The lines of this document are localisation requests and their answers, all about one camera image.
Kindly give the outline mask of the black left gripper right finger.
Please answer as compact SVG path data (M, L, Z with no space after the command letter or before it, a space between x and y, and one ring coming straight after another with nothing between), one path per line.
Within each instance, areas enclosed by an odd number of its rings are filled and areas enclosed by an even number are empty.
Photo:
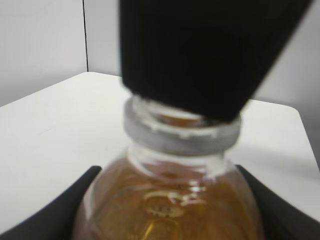
M247 181L260 210L267 240L319 240L320 222L282 199L241 165L236 166Z

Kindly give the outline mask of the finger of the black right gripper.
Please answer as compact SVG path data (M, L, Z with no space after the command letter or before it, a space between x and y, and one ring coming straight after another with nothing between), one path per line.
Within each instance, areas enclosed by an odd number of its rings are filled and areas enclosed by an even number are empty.
M309 0L120 0L123 84L230 122L264 80Z

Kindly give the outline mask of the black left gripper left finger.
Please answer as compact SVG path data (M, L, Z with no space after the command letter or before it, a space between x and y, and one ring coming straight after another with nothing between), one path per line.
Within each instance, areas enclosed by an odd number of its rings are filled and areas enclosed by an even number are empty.
M58 197L0 234L2 240L70 240L77 211L102 167L93 165Z

